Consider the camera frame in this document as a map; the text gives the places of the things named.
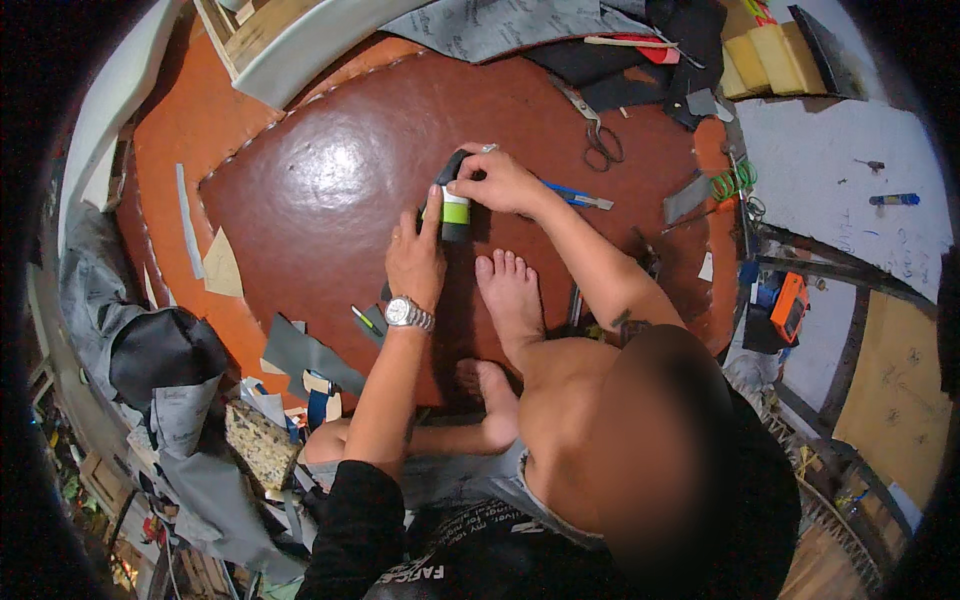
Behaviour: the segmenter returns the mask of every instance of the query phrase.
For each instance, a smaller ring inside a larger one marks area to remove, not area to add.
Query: shorts
[[[494,456],[411,456],[403,464],[400,490],[407,510],[451,508],[497,498],[589,550],[606,547],[603,536],[578,529],[548,509],[530,492],[523,476],[530,450],[517,439]],[[325,492],[333,485],[340,461],[307,465]]]

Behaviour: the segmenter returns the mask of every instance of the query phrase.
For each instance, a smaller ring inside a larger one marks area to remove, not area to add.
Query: orange device
[[[789,344],[793,344],[797,338],[800,321],[809,307],[810,296],[806,292],[804,278],[796,273],[787,273],[780,287],[777,303],[774,304],[774,311],[770,314],[770,321],[781,338]]]

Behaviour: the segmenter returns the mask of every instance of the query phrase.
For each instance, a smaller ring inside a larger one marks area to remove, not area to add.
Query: metal watch strap
[[[433,333],[433,325],[436,322],[436,320],[433,318],[433,315],[426,312],[416,304],[413,304],[412,300],[410,300],[410,303],[413,305],[414,309],[413,322],[410,324],[425,330],[427,333]]]

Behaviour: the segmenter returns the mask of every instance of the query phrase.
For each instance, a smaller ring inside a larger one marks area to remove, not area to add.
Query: watch face
[[[404,298],[394,298],[387,304],[383,317],[387,324],[399,325],[406,322],[408,314],[410,314],[410,303]]]

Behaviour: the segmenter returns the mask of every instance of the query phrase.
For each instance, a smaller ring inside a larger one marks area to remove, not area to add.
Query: green coiled wire
[[[736,196],[738,190],[746,190],[754,183],[756,183],[756,168],[749,160],[739,162],[735,169],[729,169],[716,177],[710,178],[710,184],[713,186],[713,198],[717,202],[723,202],[727,198]]]

